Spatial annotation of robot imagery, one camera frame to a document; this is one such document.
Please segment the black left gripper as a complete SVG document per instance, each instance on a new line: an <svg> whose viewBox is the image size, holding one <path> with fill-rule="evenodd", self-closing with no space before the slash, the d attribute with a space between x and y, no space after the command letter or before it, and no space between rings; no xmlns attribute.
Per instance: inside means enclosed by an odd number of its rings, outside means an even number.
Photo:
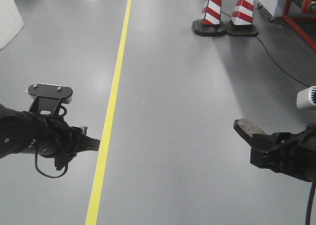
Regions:
<svg viewBox="0 0 316 225"><path fill-rule="evenodd" d="M15 124L15 153L35 153L45 157L98 151L100 140L84 135L80 127L70 127L61 118L20 112Z"/></svg>

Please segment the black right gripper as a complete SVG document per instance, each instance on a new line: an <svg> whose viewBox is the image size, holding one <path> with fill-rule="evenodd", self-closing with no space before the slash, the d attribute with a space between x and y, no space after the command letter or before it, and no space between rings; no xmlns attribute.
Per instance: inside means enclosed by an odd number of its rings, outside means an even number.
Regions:
<svg viewBox="0 0 316 225"><path fill-rule="evenodd" d="M286 147L272 149L284 140ZM254 134L250 140L250 163L305 182L316 178L316 125L299 133Z"/></svg>

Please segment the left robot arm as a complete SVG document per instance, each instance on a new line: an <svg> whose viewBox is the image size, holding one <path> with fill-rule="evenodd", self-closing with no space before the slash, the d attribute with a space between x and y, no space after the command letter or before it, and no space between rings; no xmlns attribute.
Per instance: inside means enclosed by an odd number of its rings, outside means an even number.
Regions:
<svg viewBox="0 0 316 225"><path fill-rule="evenodd" d="M82 151L97 151L100 141L70 127L63 118L18 112L0 106L0 156L36 151L43 157L65 154L74 157Z"/></svg>

